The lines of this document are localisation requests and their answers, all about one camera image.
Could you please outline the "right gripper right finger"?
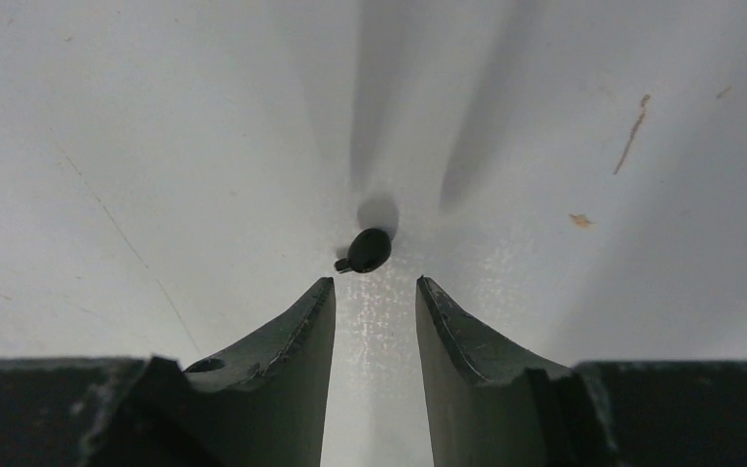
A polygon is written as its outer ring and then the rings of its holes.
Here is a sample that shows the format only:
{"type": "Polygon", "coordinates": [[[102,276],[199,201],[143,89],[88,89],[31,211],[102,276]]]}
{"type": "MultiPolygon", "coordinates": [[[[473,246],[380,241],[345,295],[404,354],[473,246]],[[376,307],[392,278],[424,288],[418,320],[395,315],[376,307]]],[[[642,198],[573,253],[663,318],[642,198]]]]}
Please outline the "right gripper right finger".
{"type": "Polygon", "coordinates": [[[415,316],[438,466],[747,466],[747,360],[565,367],[424,276],[415,316]]]}

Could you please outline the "black earbud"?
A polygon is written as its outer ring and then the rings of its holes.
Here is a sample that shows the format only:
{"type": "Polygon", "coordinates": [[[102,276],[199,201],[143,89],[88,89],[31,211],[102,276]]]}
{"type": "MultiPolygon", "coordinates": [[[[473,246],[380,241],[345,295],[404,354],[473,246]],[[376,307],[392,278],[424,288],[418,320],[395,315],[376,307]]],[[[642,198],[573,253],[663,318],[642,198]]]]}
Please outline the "black earbud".
{"type": "Polygon", "coordinates": [[[335,261],[338,273],[369,273],[383,266],[392,253],[388,232],[369,228],[361,231],[351,242],[343,258],[335,261]]]}

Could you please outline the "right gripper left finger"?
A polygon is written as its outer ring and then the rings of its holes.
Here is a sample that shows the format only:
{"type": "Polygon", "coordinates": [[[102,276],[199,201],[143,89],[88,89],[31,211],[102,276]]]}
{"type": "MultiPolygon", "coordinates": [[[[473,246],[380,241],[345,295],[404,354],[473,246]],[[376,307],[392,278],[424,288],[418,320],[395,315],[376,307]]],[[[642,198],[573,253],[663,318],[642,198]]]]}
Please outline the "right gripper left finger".
{"type": "Polygon", "coordinates": [[[316,466],[332,278],[186,369],[149,358],[0,359],[0,466],[316,466]]]}

